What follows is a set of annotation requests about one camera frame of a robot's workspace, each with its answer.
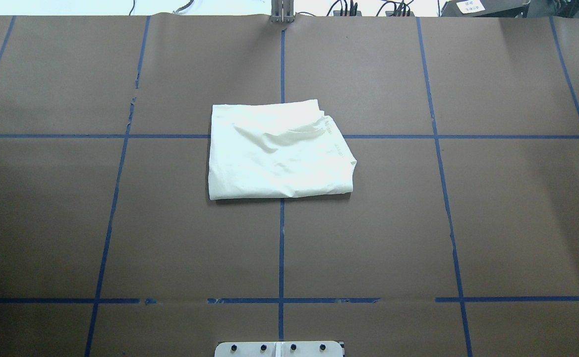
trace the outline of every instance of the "white cloth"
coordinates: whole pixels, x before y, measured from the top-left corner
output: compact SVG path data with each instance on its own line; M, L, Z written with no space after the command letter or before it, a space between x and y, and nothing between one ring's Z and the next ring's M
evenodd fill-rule
M317 100L213 106L210 199L352 192L356 162Z

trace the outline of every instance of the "wrinkled fabric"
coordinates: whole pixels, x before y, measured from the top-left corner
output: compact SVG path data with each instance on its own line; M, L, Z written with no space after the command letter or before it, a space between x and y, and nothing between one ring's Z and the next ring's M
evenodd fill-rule
M317 100L213 106L208 171L212 200L352 192L356 163Z

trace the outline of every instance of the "horizontal blue line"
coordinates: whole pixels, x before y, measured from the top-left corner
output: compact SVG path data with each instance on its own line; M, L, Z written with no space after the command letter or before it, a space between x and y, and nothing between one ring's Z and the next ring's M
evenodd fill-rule
M464 297L464 302L548 302L579 301L579 296L499 296L499 297ZM435 302L460 302L458 297L438 297Z
M378 297L209 298L208 303L376 303Z
M125 138L124 134L0 134L0 138ZM346 134L347 139L433 139L434 135L418 134ZM564 139L579 140L579 135L457 135L442 134L440 139ZM208 139L208 134L129 134L128 138L138 139L168 139L168 138L202 138Z
M140 303L139 298L0 298L0 303Z

